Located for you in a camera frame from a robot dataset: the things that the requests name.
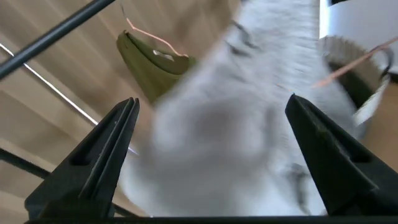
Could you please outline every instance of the white cable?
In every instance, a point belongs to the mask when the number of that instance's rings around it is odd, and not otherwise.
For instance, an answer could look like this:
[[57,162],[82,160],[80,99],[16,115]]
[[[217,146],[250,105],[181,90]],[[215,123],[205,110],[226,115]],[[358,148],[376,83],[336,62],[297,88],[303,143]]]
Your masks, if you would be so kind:
[[[4,46],[2,43],[0,43],[0,47],[5,50],[9,55],[14,56],[14,54],[6,47]],[[82,110],[78,105],[76,105],[74,102],[72,102],[72,100],[70,100],[69,98],[67,98],[67,96],[65,96],[63,93],[61,93],[61,91],[59,91],[55,86],[53,86],[49,81],[47,81],[45,78],[43,78],[40,74],[38,74],[35,70],[33,70],[33,68],[31,68],[29,65],[27,65],[26,63],[24,63],[25,68],[27,68],[29,71],[31,71],[35,76],[37,76],[40,80],[42,80],[47,86],[49,86],[54,92],[56,92],[59,96],[61,96],[61,98],[63,98],[66,102],[68,102],[70,105],[72,105],[77,111],[79,111],[79,113],[81,113],[85,118],[87,118],[88,120],[90,120],[94,125],[97,125],[98,122],[96,120],[94,120],[94,118],[92,118],[90,115],[88,115],[84,110]],[[129,150],[135,154],[138,155],[138,153],[134,150],[132,150],[129,147]]]

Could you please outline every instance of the blurry white garment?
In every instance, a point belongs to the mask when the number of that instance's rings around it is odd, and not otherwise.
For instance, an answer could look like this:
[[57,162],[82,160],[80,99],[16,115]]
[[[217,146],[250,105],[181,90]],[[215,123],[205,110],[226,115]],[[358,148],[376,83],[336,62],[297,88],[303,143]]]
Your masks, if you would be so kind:
[[239,25],[157,105],[146,148],[121,171],[127,197],[153,216],[324,212],[309,176],[297,187],[308,170],[284,113],[294,92],[355,136],[342,87],[310,88],[329,72],[318,17],[319,0],[246,1]]

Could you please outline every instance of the black rod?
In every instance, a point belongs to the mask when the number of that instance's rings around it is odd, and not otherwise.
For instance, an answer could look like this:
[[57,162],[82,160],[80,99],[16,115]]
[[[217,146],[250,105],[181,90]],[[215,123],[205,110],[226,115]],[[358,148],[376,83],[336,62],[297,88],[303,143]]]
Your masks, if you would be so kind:
[[50,47],[56,41],[67,35],[74,28],[86,22],[89,18],[99,13],[114,0],[93,0],[79,11],[75,12],[69,18],[59,23],[49,30],[46,34],[36,39],[33,43],[20,50],[14,57],[9,58],[0,65],[0,80],[5,78],[15,69],[22,66],[25,62],[35,57],[45,49]]
[[0,159],[42,179],[45,179],[51,174],[49,171],[29,161],[26,161],[25,159],[20,158],[2,148],[0,148]]

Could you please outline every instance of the beige curtain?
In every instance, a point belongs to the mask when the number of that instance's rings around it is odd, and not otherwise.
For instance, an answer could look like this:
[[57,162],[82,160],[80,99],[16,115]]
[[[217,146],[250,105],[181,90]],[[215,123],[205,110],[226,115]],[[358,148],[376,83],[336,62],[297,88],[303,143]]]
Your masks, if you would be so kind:
[[[90,0],[2,0],[0,43],[17,52]],[[238,0],[116,1],[72,31],[28,65],[95,121],[116,103],[139,97],[141,111],[133,139],[148,131],[152,108],[129,73],[116,38],[131,31],[121,11],[140,29],[169,41],[177,50],[204,56],[224,32]],[[132,32],[153,47],[159,42]],[[0,49],[0,62],[10,55]],[[29,69],[0,82],[0,147],[53,170],[94,124]],[[27,220],[25,198],[41,179],[0,161],[0,222]],[[114,202],[142,215],[119,192]]]

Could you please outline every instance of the beige wall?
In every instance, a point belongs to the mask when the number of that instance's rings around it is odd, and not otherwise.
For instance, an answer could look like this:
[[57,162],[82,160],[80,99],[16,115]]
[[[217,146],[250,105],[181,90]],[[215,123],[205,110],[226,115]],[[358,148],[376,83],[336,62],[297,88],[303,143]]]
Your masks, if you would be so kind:
[[[87,4],[89,0],[2,0],[0,43],[13,52]],[[135,138],[147,131],[152,108],[127,70],[116,38],[131,31],[121,12],[140,29],[169,41],[177,50],[201,58],[229,24],[238,0],[116,1],[75,29],[29,65],[69,99],[99,121],[117,102],[141,100]],[[164,48],[132,32],[153,47]],[[0,62],[10,57],[0,49]],[[0,83],[0,147],[47,170],[93,128],[93,124],[28,69],[20,68]],[[41,183],[37,177],[0,161],[0,222],[27,218],[24,199]],[[114,201],[137,212],[123,195]]]

